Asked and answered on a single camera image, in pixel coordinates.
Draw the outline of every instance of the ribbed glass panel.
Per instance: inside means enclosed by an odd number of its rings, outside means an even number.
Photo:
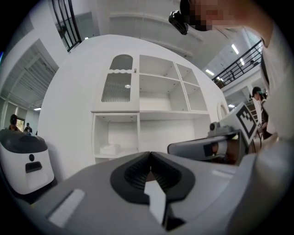
[[[129,102],[131,74],[109,73],[104,85],[102,102]]]

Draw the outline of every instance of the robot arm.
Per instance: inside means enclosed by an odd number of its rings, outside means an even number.
[[[239,164],[243,156],[248,154],[249,145],[257,128],[250,110],[244,103],[241,103],[218,123],[210,124],[207,138],[170,144],[168,153],[199,161],[207,161],[217,157],[225,158],[227,141],[234,138],[238,141],[237,164]],[[219,148],[215,153],[213,145],[216,143]]]

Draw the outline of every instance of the ceiling light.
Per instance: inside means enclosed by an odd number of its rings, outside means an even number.
[[[210,71],[210,70],[208,70],[208,69],[206,69],[205,71],[206,71],[207,73],[209,73],[210,75],[212,75],[212,76],[214,75],[214,73],[213,73],[213,72],[211,72],[211,71]]]
[[[242,58],[240,59],[240,61],[241,61],[242,65],[244,66],[245,63]]]
[[[234,49],[234,51],[236,52],[236,54],[238,55],[239,54],[239,51],[237,50],[237,48],[235,47],[235,45],[233,44],[232,45],[232,48]]]

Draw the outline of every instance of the open shelf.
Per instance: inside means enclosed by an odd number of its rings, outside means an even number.
[[[178,84],[180,81],[172,78],[140,74],[140,92],[167,94]]]
[[[181,111],[140,111],[140,121],[156,120],[192,120],[202,115],[208,115],[207,111],[181,112]]]
[[[118,157],[123,157],[126,155],[130,155],[130,154],[134,154],[134,153],[138,153],[138,148],[122,148],[121,152],[117,155],[103,155],[103,154],[95,154],[94,157],[95,158],[118,158]]]
[[[118,158],[138,152],[137,113],[95,113],[93,116],[92,151],[94,158]],[[115,155],[101,154],[100,148],[119,144]]]
[[[188,111],[179,80],[140,74],[140,110]]]
[[[95,158],[95,164],[100,164],[103,162],[108,162],[110,160],[113,160],[114,158]]]
[[[171,120],[168,116],[161,116],[161,113],[145,114],[148,113],[140,113],[140,152],[167,153],[169,144],[205,138],[209,132],[209,115],[196,114],[194,118],[183,115],[182,120]]]
[[[179,69],[181,78],[184,82],[192,83],[194,85],[199,85],[192,69],[180,64],[177,64],[177,67]]]
[[[140,73],[180,79],[172,61],[153,56],[140,55]]]
[[[205,100],[199,86],[184,82],[191,111],[207,111]]]

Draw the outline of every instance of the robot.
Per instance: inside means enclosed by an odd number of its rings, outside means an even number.
[[[48,147],[39,136],[1,130],[0,162],[0,172],[12,194],[30,204],[57,185]]]
[[[212,123],[206,139],[171,144],[169,154],[141,152],[81,170],[46,193],[29,216],[45,234],[248,233],[283,197],[294,174],[292,141],[247,154],[256,130],[242,103]],[[207,162],[225,157],[225,145],[216,154],[211,146],[232,138],[239,142],[237,165]],[[166,194],[161,224],[144,194],[150,169]]]

